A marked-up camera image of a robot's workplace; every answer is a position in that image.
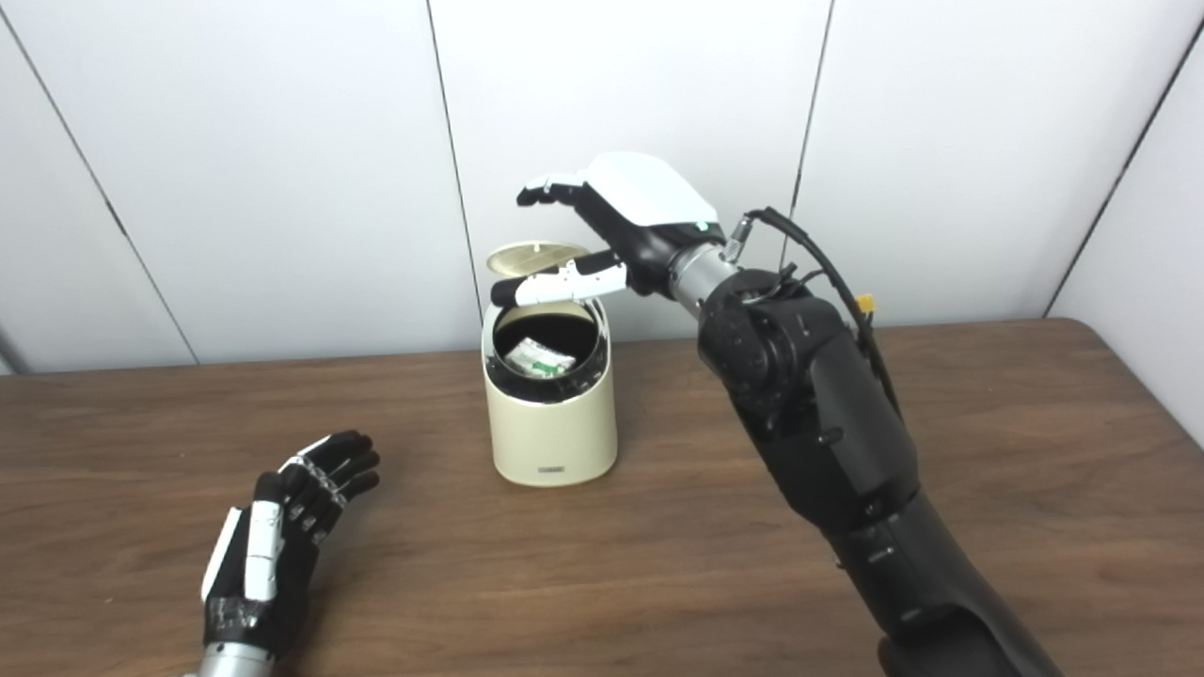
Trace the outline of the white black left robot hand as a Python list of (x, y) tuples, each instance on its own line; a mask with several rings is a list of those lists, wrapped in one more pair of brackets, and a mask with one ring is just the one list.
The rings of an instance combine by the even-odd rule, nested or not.
[(365, 432), (327, 434), (262, 472), (229, 510), (199, 597), (203, 643), (244, 644), (279, 659), (301, 638), (323, 540), (354, 498), (374, 489), (380, 454)]

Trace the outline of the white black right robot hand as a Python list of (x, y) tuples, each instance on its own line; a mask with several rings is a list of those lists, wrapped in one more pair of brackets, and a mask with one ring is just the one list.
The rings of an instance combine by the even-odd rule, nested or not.
[(517, 193), (517, 206), (537, 204), (571, 206), (607, 248), (495, 283), (495, 306), (579, 304), (631, 289), (698, 316), (737, 272), (720, 259), (727, 239), (718, 210), (657, 157), (607, 151), (576, 173), (547, 173)]

